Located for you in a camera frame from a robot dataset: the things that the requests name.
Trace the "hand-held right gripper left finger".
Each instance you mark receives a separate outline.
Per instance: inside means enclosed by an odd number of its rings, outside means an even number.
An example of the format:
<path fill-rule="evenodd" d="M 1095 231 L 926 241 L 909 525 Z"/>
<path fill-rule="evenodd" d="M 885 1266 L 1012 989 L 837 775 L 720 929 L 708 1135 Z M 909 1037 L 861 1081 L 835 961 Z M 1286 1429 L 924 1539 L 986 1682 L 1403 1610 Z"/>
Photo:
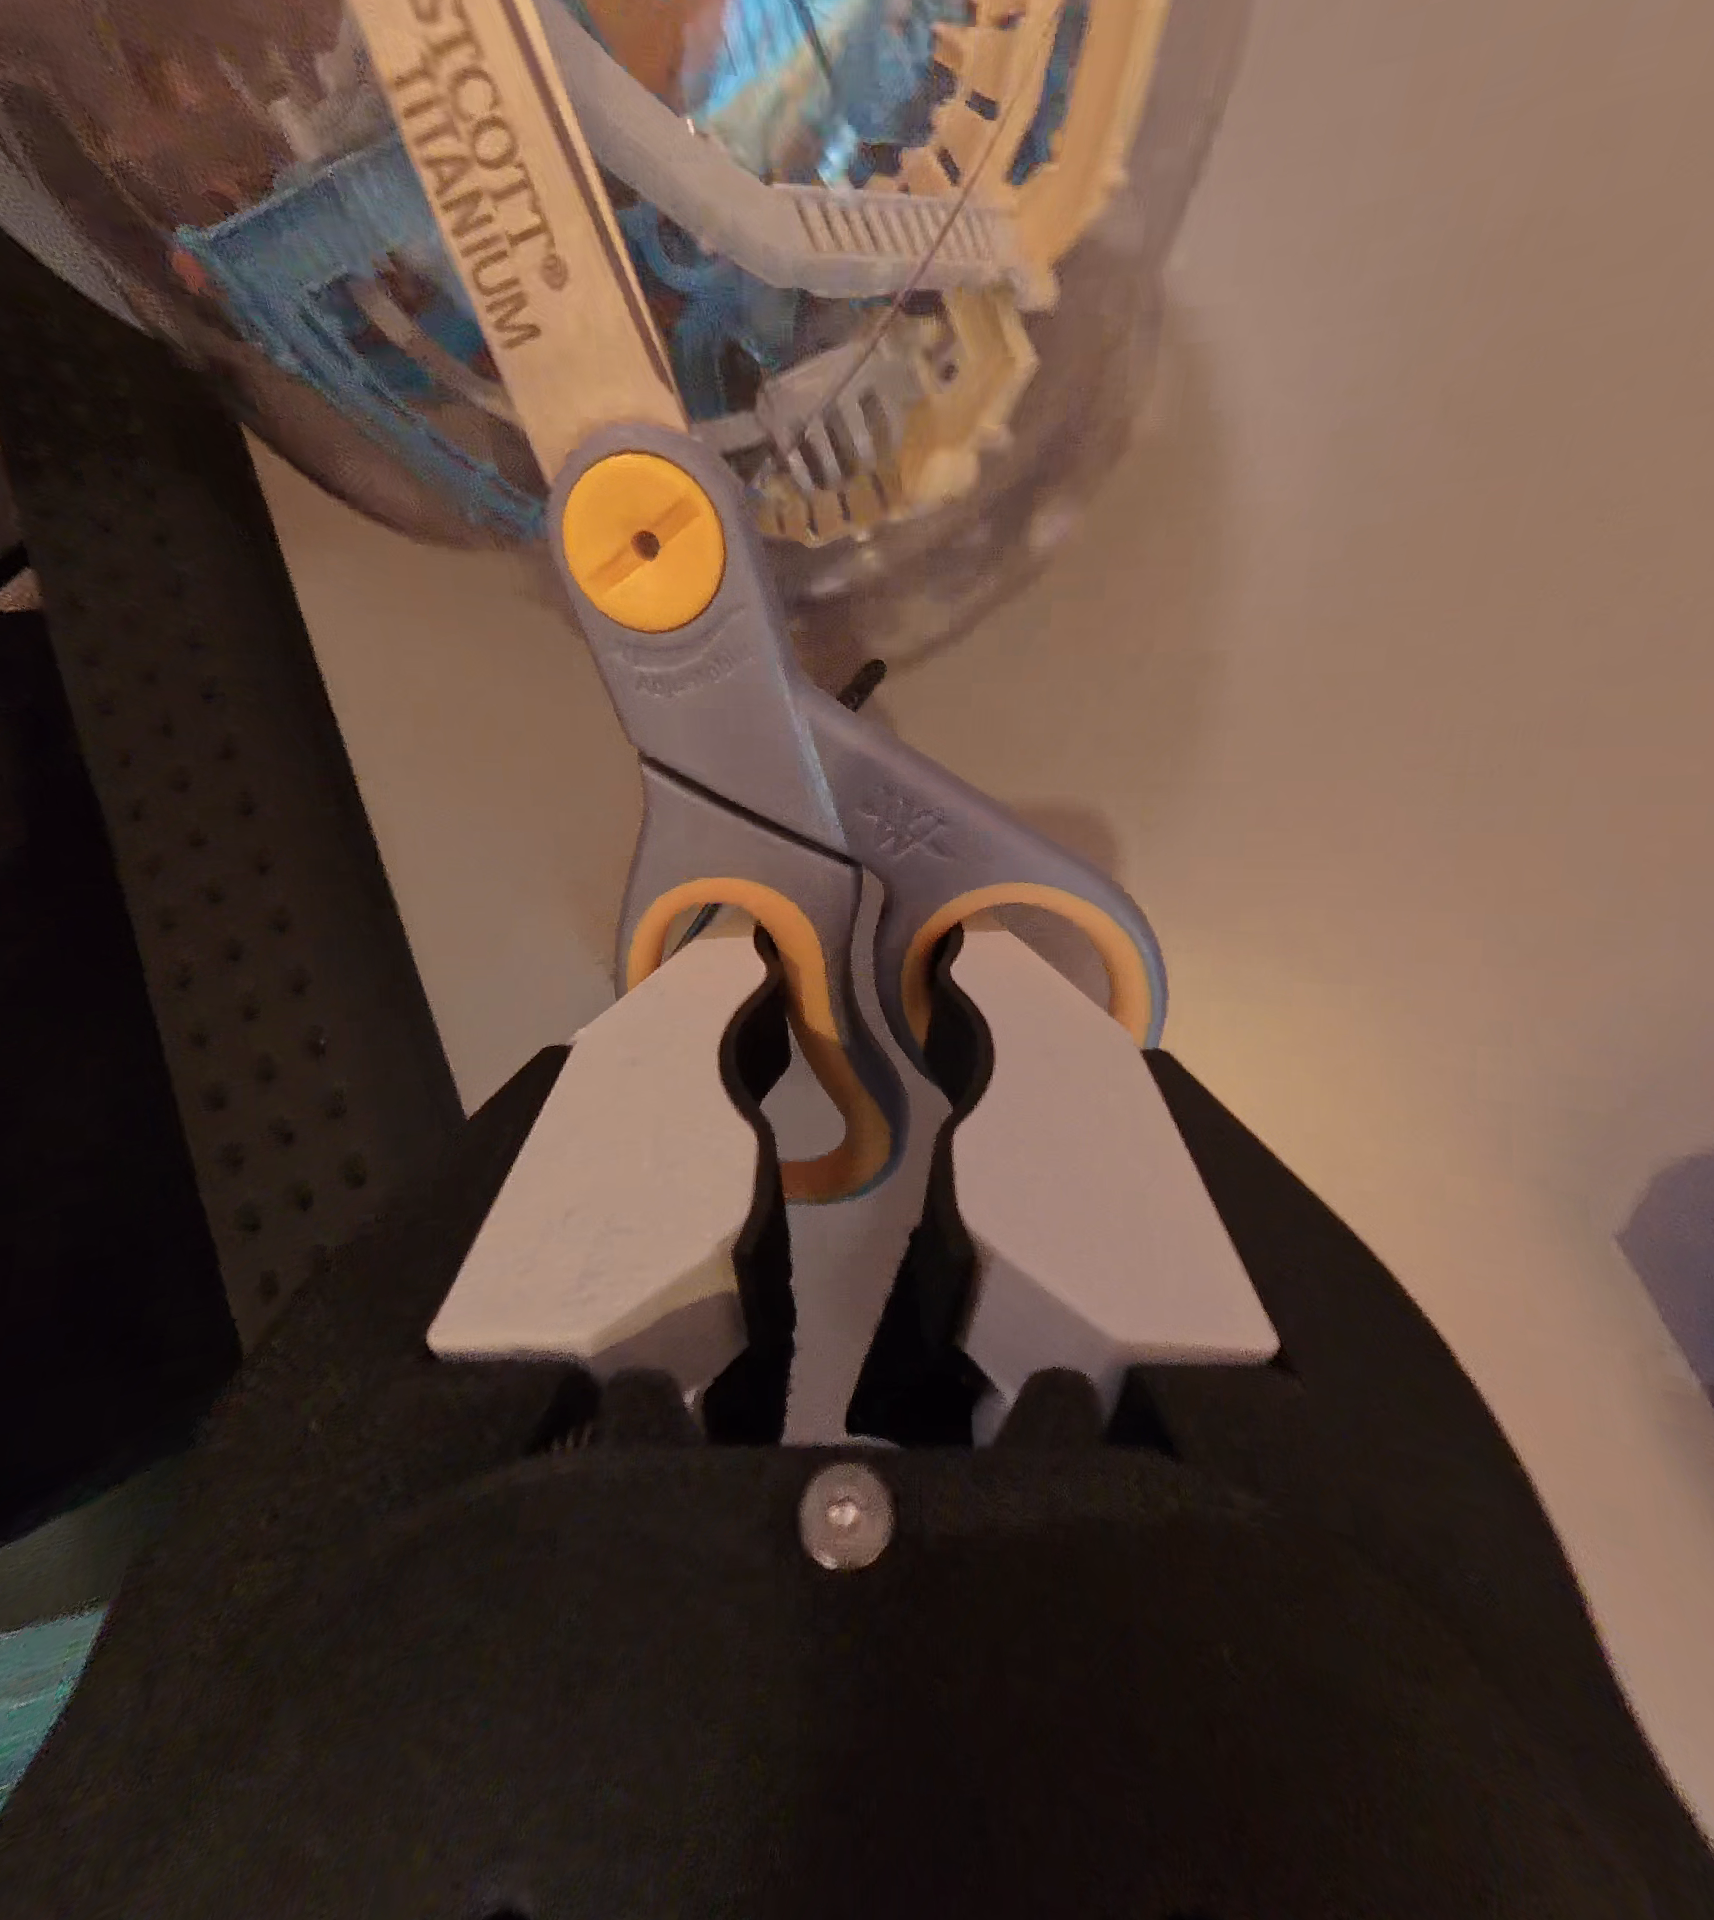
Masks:
<path fill-rule="evenodd" d="M 450 1362 L 662 1371 L 784 1398 L 787 1214 L 765 1102 L 789 1066 L 773 952 L 699 938 L 568 1045 L 428 1327 Z"/>

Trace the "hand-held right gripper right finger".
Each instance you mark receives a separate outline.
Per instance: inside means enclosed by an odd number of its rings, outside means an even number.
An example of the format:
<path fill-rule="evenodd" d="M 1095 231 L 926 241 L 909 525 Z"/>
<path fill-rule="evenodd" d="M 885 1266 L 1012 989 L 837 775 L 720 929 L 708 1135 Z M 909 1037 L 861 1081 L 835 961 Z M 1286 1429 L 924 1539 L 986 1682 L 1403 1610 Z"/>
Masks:
<path fill-rule="evenodd" d="M 931 1175 L 962 1229 L 956 1343 L 987 1388 L 1275 1360 L 1145 1050 L 1010 929 L 970 924 L 935 986 L 971 1050 Z"/>

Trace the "orange grey scissors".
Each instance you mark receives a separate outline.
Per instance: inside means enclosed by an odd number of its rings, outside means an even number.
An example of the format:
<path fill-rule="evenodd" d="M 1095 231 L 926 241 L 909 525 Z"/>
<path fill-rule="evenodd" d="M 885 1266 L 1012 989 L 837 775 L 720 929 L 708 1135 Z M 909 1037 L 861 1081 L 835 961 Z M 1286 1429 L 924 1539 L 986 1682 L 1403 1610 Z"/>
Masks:
<path fill-rule="evenodd" d="M 784 1189 L 837 1202 L 902 1156 L 905 1096 L 856 999 L 850 946 L 864 876 L 881 891 L 872 981 L 902 1055 L 924 1052 L 939 946 L 970 917 L 1029 905 L 1079 929 L 1107 980 L 1107 1013 L 1139 1047 L 1160 1040 L 1166 971 L 1142 908 L 1105 874 L 987 793 L 874 731 L 811 683 L 787 638 L 763 516 L 692 425 L 604 184 L 751 275 L 841 300 L 891 296 L 830 387 L 803 387 L 781 433 L 821 428 L 870 366 L 902 300 L 957 310 L 962 372 L 920 383 L 891 446 L 850 482 L 800 492 L 816 532 L 868 501 L 878 475 L 913 487 L 966 444 L 970 411 L 1001 405 L 1022 366 L 1014 311 L 1051 292 L 1059 244 L 1050 174 L 1018 191 L 1006 140 L 1041 95 L 1056 7 L 944 26 L 935 141 L 905 152 L 905 190 L 751 177 L 542 4 L 353 4 L 390 115 L 428 196 L 439 258 L 464 273 L 484 343 L 547 484 L 547 539 L 569 608 L 645 785 L 618 922 L 635 989 L 677 917 L 742 909 L 773 943 L 789 1023 L 844 1119 L 840 1145 L 789 1164 Z M 968 93 L 991 120 L 951 140 Z"/>

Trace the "clear maze ball toy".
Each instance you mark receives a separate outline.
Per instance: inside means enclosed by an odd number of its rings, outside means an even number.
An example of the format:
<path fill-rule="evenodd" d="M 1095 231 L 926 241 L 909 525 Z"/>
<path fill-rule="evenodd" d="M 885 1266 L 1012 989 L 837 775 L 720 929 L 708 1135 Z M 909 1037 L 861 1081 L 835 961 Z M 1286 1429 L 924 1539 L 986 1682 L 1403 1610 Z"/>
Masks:
<path fill-rule="evenodd" d="M 805 648 L 920 649 L 1125 431 L 1252 10 L 0 2 L 0 227 L 394 532 L 681 425 Z"/>

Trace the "black perforated wrist rest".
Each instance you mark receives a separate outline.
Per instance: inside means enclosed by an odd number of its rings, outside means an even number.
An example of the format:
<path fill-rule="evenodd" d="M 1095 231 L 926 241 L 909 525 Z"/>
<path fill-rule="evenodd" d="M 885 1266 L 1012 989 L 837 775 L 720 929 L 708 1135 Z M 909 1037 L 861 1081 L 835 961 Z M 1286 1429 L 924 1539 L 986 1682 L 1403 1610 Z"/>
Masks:
<path fill-rule="evenodd" d="M 0 446 L 251 1348 L 464 1108 L 244 431 L 4 227 Z"/>

